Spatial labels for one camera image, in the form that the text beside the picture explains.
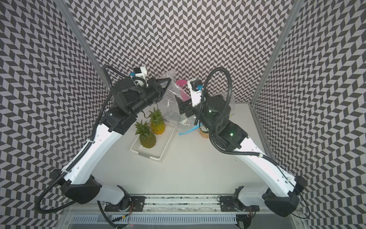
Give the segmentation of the yellow toy pineapple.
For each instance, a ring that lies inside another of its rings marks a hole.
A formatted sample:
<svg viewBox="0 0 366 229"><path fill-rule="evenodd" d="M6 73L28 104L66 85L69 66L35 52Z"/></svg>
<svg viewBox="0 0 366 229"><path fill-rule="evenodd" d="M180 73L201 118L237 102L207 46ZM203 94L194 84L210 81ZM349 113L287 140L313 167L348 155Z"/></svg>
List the yellow toy pineapple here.
<svg viewBox="0 0 366 229"><path fill-rule="evenodd" d="M150 111L149 118L152 132L156 135L163 134L165 131L165 121L161 110L154 108L153 111Z"/></svg>

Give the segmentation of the zip-top bag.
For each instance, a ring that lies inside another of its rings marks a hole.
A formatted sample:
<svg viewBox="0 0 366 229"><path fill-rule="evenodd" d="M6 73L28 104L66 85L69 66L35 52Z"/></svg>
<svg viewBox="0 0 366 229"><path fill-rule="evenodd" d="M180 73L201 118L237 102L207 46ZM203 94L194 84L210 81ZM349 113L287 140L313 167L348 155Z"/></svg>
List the zip-top bag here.
<svg viewBox="0 0 366 229"><path fill-rule="evenodd" d="M177 99L185 102L188 100L188 95L176 84L175 74L175 70L169 70L159 77L159 79L171 79L171 82L163 99L158 103L158 107L161 110L165 121L176 128L183 130L184 128L188 128L191 125L191 122L185 114L180 114Z"/></svg>
<svg viewBox="0 0 366 229"><path fill-rule="evenodd" d="M185 114L180 115L180 120L178 121L178 135L187 135L195 130L203 131L204 134L208 134L208 129L203 126L202 123L198 122L194 125L196 116L186 117Z"/></svg>

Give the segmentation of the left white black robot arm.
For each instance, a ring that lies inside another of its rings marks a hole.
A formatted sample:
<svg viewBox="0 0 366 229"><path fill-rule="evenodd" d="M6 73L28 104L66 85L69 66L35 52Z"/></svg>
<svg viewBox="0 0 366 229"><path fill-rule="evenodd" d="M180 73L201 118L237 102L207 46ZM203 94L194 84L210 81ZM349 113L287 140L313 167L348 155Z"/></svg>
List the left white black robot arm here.
<svg viewBox="0 0 366 229"><path fill-rule="evenodd" d="M127 192L120 186L112 187L97 181L92 172L109 148L136 122L138 114L163 99L172 80L154 77L146 80L136 73L131 77L123 76L113 84L108 71L116 74L121 72L109 65L104 65L102 70L110 92L92 128L91 137L71 162L63 169L52 172L53 182L35 200L37 213L50 214L74 203L86 204L93 200L126 208ZM71 201L61 207L43 209L43 198L57 185L60 186L63 195Z"/></svg>

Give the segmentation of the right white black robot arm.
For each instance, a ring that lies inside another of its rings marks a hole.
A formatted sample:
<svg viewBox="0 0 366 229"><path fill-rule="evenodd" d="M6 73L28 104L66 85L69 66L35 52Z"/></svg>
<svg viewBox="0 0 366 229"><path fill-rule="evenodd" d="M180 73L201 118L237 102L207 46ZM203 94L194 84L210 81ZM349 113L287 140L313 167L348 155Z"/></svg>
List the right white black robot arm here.
<svg viewBox="0 0 366 229"><path fill-rule="evenodd" d="M222 72L227 79L226 97L210 96L208 83L215 73ZM215 68L203 82L192 79L187 82L191 98L179 102L180 113L195 116L195 125L204 127L212 146L220 153L236 156L248 165L265 183L263 188L238 187L232 196L232 205L237 211L264 206L280 217L294 215L307 181L294 176L263 152L239 125L233 123L230 102L233 95L231 75L223 67Z"/></svg>

